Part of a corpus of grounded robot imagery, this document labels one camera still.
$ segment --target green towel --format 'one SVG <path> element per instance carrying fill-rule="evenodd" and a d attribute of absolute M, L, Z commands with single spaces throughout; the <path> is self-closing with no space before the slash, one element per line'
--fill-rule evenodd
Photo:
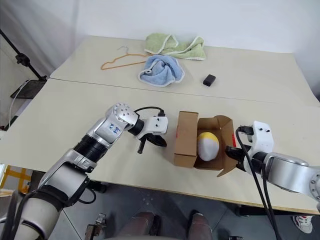
<path fill-rule="evenodd" d="M 145 51 L 156 55 L 170 55 L 179 59 L 205 60 L 204 39 L 197 36 L 192 42 L 179 43 L 175 36 L 164 33 L 152 33 L 146 37 Z"/>

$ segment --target wire hanger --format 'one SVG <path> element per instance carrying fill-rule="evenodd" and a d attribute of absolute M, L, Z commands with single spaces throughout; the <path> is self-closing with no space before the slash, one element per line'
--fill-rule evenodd
<path fill-rule="evenodd" d="M 133 63 L 129 63 L 129 64 L 123 64 L 123 65 L 119 65 L 119 66 L 111 66 L 111 67 L 105 67 L 105 65 L 107 64 L 113 64 L 115 61 L 122 59 L 124 57 L 127 56 L 141 56 L 141 57 L 148 57 L 149 55 L 143 55 L 143 54 L 139 54 L 139 53 L 128 53 L 129 51 L 129 47 L 127 46 L 121 46 L 119 47 L 117 50 L 121 49 L 121 48 L 126 48 L 126 52 L 125 55 L 123 56 L 119 56 L 116 57 L 115 59 L 113 59 L 112 61 L 106 61 L 104 64 L 102 64 L 102 66 L 100 67 L 101 70 L 107 70 L 107 69 L 115 69 L 115 68 L 121 68 L 121 67 L 126 67 L 126 66 L 130 66 L 130 65 L 135 65 L 135 64 L 143 64 L 146 61 L 139 61 L 139 62 L 133 62 Z"/>

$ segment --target person's leg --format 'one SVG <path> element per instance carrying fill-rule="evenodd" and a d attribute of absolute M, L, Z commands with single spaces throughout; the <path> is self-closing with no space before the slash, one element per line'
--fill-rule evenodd
<path fill-rule="evenodd" d="M 305 234 L 310 234 L 312 232 L 312 219 L 313 216 L 293 216 L 292 220 L 295 226 Z"/>
<path fill-rule="evenodd" d="M 152 212 L 139 212 L 121 229 L 118 237 L 148 235 L 154 218 Z"/>
<path fill-rule="evenodd" d="M 188 240 L 212 240 L 212 229 L 208 220 L 199 212 L 191 216 Z"/>

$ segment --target blue towel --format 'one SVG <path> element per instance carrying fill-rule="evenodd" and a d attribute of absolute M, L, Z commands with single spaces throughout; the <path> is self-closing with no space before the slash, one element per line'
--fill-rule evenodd
<path fill-rule="evenodd" d="M 145 62 L 144 70 L 138 75 L 140 81 L 155 87 L 180 83 L 185 76 L 177 59 L 168 55 L 153 55 Z"/>

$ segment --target plush ball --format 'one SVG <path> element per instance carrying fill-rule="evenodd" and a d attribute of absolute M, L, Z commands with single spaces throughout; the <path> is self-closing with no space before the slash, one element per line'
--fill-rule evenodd
<path fill-rule="evenodd" d="M 219 151 L 219 140 L 211 132 L 203 132 L 197 138 L 197 151 L 203 161 L 215 159 Z"/>

